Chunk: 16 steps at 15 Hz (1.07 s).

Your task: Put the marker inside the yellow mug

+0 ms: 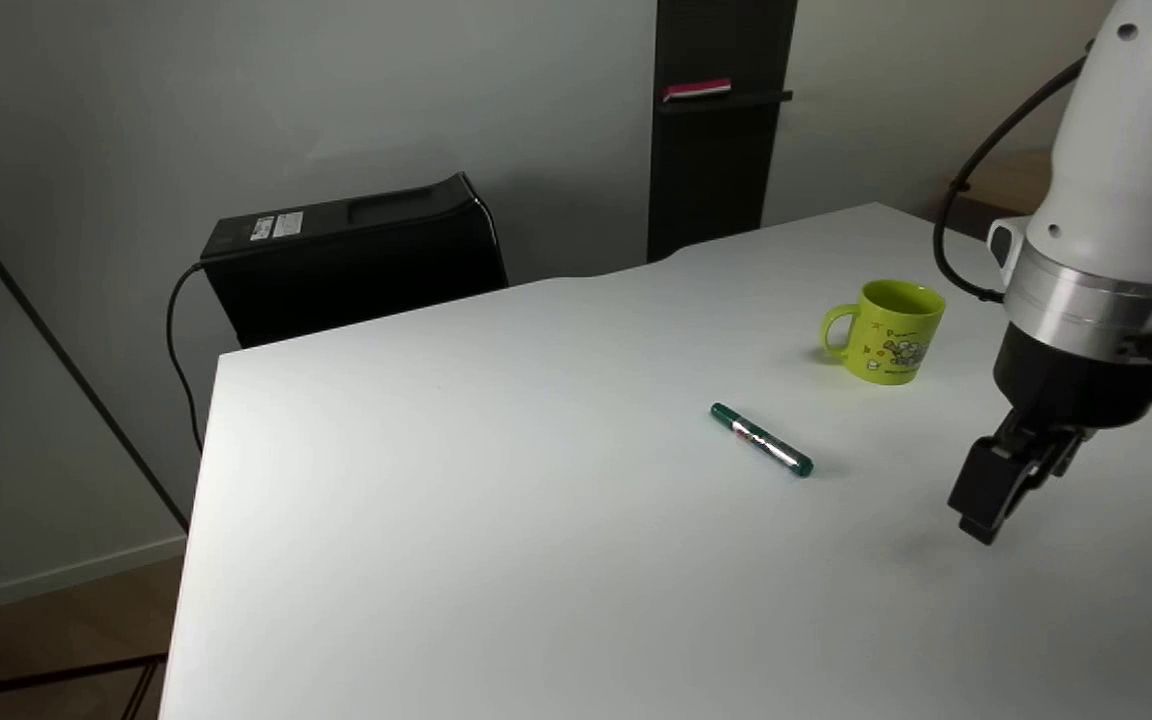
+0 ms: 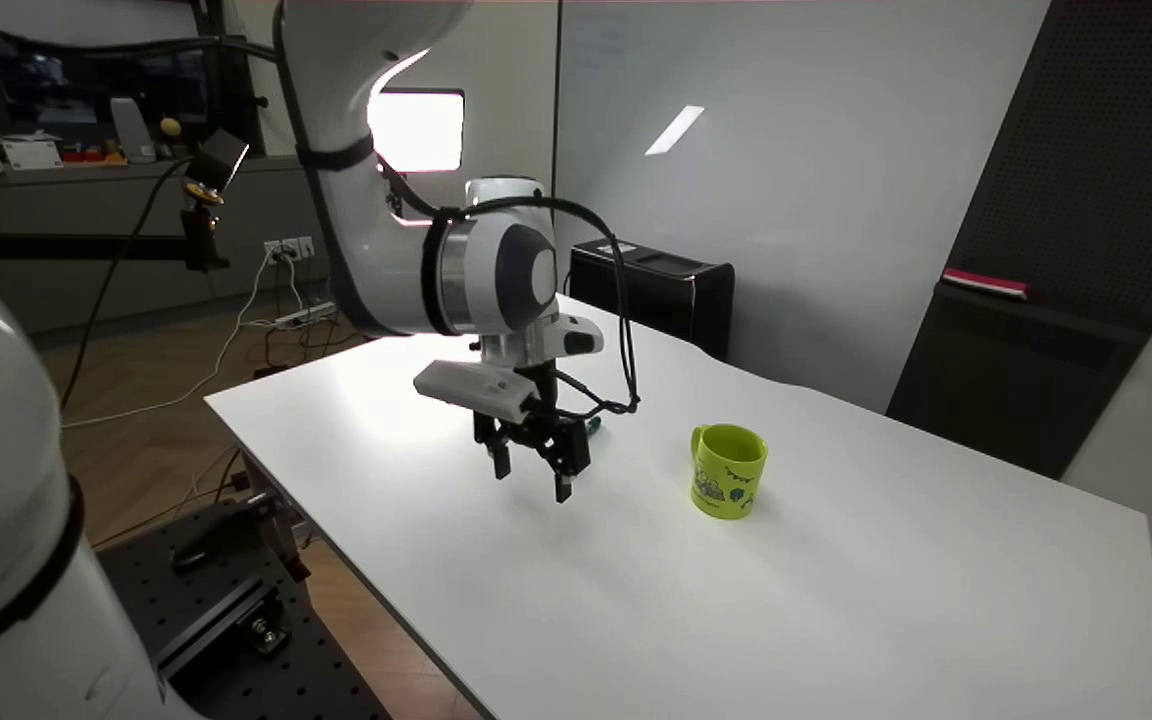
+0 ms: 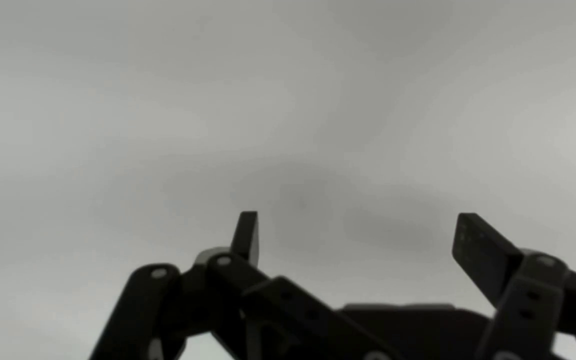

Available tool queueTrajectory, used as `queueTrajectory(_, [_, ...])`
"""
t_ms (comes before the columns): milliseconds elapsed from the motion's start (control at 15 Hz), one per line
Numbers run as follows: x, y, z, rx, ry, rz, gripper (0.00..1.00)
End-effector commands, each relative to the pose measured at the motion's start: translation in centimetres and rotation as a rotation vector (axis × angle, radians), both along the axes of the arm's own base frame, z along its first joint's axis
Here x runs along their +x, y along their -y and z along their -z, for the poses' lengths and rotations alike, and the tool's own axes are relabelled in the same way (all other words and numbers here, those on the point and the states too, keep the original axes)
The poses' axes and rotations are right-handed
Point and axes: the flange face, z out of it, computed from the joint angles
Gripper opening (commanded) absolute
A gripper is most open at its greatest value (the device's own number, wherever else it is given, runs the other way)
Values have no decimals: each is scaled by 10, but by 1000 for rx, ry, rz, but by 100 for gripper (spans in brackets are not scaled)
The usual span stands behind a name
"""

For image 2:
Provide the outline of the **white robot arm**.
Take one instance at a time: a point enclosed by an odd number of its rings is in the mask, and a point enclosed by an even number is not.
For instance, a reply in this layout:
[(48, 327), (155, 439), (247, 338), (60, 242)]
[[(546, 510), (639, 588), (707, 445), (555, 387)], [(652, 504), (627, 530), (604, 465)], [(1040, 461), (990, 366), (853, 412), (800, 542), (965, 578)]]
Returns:
[[(280, 0), (272, 51), (348, 320), (473, 337), (473, 360), (436, 360), (415, 387), (468, 407), (487, 446), (523, 445), (575, 478), (586, 424), (551, 398), (551, 362), (592, 352), (601, 331), (560, 307), (555, 201), (529, 177), (487, 177), (454, 206), (426, 206), (376, 142), (371, 101), (468, 8)], [(99, 569), (60, 446), (60, 396), (3, 302), (0, 720), (195, 720)]]

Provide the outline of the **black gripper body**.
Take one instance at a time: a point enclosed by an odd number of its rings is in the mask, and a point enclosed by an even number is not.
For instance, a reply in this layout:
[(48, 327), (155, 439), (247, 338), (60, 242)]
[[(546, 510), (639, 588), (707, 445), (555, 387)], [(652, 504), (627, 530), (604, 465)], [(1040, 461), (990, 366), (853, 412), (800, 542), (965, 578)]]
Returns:
[(563, 383), (569, 370), (560, 370), (555, 362), (523, 366), (523, 380), (533, 380), (541, 387), (541, 396), (529, 405), (523, 420), (505, 424), (505, 420), (477, 412), (473, 414), (473, 439), (485, 446), (487, 446), (487, 439), (505, 439), (507, 446), (523, 445), (523, 446), (541, 451), (551, 466), (555, 466), (555, 457), (573, 457), (575, 461), (573, 473), (584, 473), (586, 466), (586, 439), (601, 427), (601, 420), (592, 412), (569, 412), (560, 405), (555, 383)]

